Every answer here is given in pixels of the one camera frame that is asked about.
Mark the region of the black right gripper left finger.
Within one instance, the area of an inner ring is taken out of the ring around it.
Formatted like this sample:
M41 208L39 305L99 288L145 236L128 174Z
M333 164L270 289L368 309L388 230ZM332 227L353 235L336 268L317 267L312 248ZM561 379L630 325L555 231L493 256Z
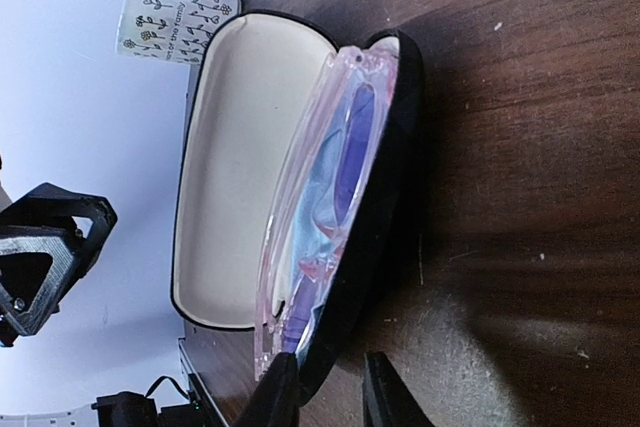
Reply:
M235 427L297 427L299 374L296 356L279 353L256 386Z

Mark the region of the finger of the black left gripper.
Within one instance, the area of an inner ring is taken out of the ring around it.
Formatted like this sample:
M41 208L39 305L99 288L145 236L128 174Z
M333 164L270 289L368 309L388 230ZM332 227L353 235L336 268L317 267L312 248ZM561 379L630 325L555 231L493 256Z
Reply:
M117 215L101 196L43 183L1 210L1 335L36 335L97 262Z

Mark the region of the pink frame sunglasses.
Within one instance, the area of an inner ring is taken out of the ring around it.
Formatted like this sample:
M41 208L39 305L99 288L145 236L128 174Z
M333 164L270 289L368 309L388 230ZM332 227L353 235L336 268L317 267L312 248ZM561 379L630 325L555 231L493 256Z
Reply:
M397 82L400 43L329 55L285 156L256 289L255 375L281 352L308 355L373 168Z

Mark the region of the black quilted glasses case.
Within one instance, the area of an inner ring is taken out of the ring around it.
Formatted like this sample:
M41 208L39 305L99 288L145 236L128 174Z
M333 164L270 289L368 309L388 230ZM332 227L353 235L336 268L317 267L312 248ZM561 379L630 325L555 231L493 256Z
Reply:
M318 392L363 309L381 262L424 94L417 43L399 30L397 82L373 168L308 355L299 398ZM199 326L255 332L268 215L294 131L337 45L315 25L254 11L224 24L205 51L188 122L175 214L171 300Z

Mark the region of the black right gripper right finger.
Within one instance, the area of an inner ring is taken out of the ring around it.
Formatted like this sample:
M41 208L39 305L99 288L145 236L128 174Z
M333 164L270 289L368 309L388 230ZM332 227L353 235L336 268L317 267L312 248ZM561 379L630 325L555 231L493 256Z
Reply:
M383 352L365 354L362 398L367 427L434 427Z

